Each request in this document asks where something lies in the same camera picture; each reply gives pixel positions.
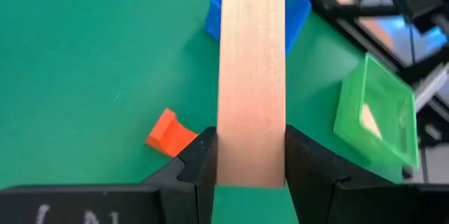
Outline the black aluminium table frame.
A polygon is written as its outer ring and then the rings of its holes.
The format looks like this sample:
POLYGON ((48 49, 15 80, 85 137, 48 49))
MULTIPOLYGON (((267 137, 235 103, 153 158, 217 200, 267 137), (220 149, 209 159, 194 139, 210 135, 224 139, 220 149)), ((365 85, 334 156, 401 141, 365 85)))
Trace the black aluminium table frame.
MULTIPOLYGON (((411 66, 399 61, 385 41, 364 27, 355 19, 354 13, 336 14, 333 7, 340 7, 337 0, 310 0, 311 7, 321 18, 328 22, 355 47, 364 52, 371 52, 387 67, 407 84, 416 84, 430 75, 437 64, 449 62, 449 48, 441 49, 429 59, 421 60, 411 66)), ((436 147, 449 145, 449 104, 441 98, 432 98, 417 116, 418 136, 421 138, 420 147, 436 147)))

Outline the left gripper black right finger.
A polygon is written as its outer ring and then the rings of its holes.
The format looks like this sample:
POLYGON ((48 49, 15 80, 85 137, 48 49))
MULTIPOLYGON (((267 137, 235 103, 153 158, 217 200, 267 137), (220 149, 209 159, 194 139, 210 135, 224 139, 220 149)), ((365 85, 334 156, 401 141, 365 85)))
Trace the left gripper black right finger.
POLYGON ((285 155, 300 224, 449 224, 447 184, 393 184, 291 125, 285 155))

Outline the long natural wood block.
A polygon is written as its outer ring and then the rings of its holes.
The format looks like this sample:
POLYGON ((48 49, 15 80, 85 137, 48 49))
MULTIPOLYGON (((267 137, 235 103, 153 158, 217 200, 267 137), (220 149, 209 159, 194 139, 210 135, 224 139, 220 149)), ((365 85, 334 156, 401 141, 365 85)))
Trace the long natural wood block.
POLYGON ((285 185, 285 45, 285 0, 222 0, 219 185, 285 185))

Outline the blue plastic basket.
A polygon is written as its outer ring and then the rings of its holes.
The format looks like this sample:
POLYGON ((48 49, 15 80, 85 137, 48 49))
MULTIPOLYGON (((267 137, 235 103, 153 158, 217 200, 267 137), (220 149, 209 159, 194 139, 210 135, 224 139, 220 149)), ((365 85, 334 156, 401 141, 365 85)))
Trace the blue plastic basket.
MULTIPOLYGON (((220 40, 222 0, 209 0, 204 29, 214 39, 220 40)), ((311 10, 310 0, 285 0, 286 54, 290 53, 295 40, 311 10)))

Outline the green table mat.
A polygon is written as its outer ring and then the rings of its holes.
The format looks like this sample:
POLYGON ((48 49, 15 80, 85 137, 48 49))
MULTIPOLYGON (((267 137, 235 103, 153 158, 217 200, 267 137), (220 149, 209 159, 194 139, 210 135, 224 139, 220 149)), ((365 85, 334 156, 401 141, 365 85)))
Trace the green table mat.
MULTIPOLYGON (((121 185, 173 158, 145 143, 165 109, 217 123, 209 0, 0 0, 0 190, 121 185)), ((296 224, 287 188, 215 187, 211 224, 296 224)))

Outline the red arch block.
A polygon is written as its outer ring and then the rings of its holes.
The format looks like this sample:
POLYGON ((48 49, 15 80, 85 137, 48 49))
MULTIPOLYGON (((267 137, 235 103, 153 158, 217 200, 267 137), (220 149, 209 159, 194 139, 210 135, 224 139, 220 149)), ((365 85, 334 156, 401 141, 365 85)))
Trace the red arch block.
POLYGON ((168 157, 176 157, 190 144, 197 133, 185 128, 176 117, 176 113, 165 109, 154 125, 145 143, 168 157))

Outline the short natural wood block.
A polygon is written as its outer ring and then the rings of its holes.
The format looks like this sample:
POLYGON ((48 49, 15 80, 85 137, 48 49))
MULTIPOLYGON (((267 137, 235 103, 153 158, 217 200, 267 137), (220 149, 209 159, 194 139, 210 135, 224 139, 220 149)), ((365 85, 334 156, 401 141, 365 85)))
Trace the short natural wood block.
POLYGON ((382 134, 378 128, 377 122, 375 121, 375 118, 370 111, 369 106, 364 103, 361 110, 361 123, 364 128, 369 130, 371 133, 373 133, 376 137, 379 139, 382 139, 382 134))

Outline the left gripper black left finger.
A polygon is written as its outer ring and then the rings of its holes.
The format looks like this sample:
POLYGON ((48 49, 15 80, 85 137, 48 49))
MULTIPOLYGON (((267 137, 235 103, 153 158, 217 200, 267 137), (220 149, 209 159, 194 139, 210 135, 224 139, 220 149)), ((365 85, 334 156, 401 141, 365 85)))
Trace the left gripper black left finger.
POLYGON ((216 174, 217 134, 208 127, 136 184, 0 190, 0 224, 211 224, 216 174))

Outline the green plastic basket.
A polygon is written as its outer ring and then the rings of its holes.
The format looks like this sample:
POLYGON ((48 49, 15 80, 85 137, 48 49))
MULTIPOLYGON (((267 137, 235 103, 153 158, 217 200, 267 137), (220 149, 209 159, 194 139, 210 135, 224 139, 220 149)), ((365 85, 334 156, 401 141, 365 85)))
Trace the green plastic basket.
POLYGON ((342 80, 334 133, 373 164, 420 167, 413 90, 369 53, 342 80), (382 139, 363 127, 364 103, 382 139))

